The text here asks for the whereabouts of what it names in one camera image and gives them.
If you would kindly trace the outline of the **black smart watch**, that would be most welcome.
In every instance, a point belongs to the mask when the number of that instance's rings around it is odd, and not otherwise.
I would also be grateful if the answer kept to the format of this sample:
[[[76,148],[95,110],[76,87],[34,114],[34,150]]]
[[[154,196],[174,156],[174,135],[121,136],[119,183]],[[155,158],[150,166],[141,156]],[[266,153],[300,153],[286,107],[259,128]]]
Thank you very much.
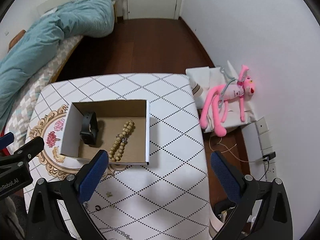
[[[86,112],[82,119],[80,137],[86,145],[94,146],[97,143],[99,128],[95,112]]]

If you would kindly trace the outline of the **white cardboard box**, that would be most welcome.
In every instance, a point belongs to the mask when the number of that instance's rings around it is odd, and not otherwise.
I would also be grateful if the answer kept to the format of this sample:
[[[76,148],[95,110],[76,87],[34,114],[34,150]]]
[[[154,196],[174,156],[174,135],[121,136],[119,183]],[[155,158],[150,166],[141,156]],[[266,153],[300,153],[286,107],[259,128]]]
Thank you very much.
[[[80,131],[84,114],[95,112],[97,143],[86,145]],[[73,102],[63,125],[60,154],[72,160],[90,161],[99,150],[116,165],[148,165],[150,153],[150,103],[147,100]]]

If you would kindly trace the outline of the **checkered bed mattress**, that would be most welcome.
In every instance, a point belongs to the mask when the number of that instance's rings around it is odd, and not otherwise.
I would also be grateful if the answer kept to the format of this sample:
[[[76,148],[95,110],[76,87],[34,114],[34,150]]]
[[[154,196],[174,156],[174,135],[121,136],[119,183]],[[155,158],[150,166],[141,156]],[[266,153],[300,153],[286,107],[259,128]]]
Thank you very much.
[[[20,89],[4,128],[5,134],[11,132],[15,137],[14,142],[7,147],[10,154],[24,145],[29,122],[41,90],[57,80],[82,38],[82,35],[78,35],[63,40],[58,46],[57,54]]]

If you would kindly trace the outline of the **black charger plug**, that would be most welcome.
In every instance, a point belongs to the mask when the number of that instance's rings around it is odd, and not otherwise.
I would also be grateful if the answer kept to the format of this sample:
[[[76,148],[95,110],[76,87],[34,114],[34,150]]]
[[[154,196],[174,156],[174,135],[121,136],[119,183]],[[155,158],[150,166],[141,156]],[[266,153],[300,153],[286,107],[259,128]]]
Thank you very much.
[[[263,161],[266,161],[266,162],[269,163],[275,157],[276,157],[276,152],[273,151],[273,152],[270,152],[270,153],[267,153],[267,154],[263,155]]]

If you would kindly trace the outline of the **white power strip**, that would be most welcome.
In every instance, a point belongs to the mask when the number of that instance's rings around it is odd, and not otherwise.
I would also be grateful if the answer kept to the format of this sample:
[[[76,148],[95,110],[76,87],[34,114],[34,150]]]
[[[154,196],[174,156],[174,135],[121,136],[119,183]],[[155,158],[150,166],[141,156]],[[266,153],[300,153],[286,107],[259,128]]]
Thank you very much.
[[[271,143],[271,133],[264,117],[260,118],[255,123],[255,126],[257,128],[260,145],[260,156],[258,157],[258,161],[256,162],[259,171],[262,171],[262,174],[259,176],[259,178],[264,181],[272,181],[277,176],[276,157],[269,163],[263,161],[263,155],[275,151]]]

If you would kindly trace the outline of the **patterned white tablecloth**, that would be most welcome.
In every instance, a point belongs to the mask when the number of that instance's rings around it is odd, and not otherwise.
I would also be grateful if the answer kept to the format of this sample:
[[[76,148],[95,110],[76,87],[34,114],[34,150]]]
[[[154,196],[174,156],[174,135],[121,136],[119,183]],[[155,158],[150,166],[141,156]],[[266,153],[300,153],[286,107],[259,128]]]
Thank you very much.
[[[33,179],[57,181],[81,167],[59,153],[66,106],[113,99],[149,101],[150,159],[146,166],[110,167],[86,206],[93,222],[107,239],[210,239],[204,143],[185,75],[102,75],[44,87],[27,132],[27,139],[41,135],[46,143],[30,163]]]

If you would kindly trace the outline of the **pink panther plush toy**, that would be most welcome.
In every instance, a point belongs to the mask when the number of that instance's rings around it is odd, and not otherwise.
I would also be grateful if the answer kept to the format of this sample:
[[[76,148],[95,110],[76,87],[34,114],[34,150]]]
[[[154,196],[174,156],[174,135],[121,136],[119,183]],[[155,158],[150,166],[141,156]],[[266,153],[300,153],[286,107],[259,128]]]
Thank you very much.
[[[238,78],[229,76],[223,68],[220,69],[224,76],[229,78],[225,85],[218,85],[208,91],[200,116],[200,126],[205,130],[208,126],[208,112],[212,110],[213,131],[219,137],[227,134],[227,129],[222,126],[228,115],[228,104],[231,101],[239,102],[239,117],[245,122],[245,99],[251,98],[255,93],[255,83],[247,74],[249,67],[241,66]]]

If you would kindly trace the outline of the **brown pillow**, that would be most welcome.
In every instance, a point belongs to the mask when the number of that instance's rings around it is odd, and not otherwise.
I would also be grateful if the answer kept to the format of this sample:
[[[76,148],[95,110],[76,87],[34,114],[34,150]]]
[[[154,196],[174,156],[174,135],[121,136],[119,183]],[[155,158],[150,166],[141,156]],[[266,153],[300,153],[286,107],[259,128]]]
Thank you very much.
[[[19,40],[25,35],[26,31],[23,29],[21,30],[10,42],[8,45],[8,51],[10,51],[15,44],[19,42]]]

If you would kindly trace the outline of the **teal quilt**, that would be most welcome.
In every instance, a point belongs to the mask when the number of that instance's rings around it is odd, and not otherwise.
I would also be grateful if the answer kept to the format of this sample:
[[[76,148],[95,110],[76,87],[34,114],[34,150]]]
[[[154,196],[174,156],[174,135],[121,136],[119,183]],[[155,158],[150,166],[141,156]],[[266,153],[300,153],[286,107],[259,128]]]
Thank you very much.
[[[116,0],[77,0],[36,21],[1,60],[1,127],[22,86],[56,54],[63,40],[104,37],[114,26]]]

